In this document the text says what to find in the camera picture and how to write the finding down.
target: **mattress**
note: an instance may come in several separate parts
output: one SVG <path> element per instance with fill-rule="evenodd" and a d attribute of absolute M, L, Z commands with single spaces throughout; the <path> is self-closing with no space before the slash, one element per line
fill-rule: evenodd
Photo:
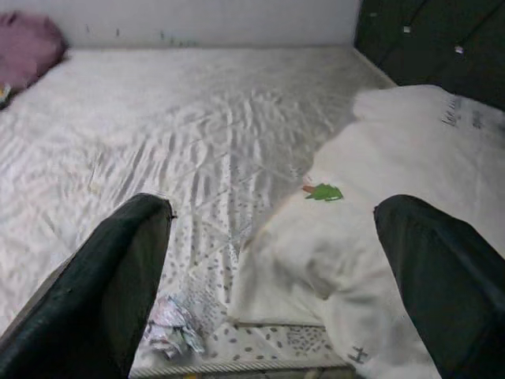
<path fill-rule="evenodd" d="M 70 51 L 0 114 L 0 332 L 100 220 L 135 193 L 170 199 L 159 286 L 212 362 L 338 361 L 321 327 L 227 320 L 241 243 L 301 184 L 354 95 L 385 77 L 346 47 Z"/>

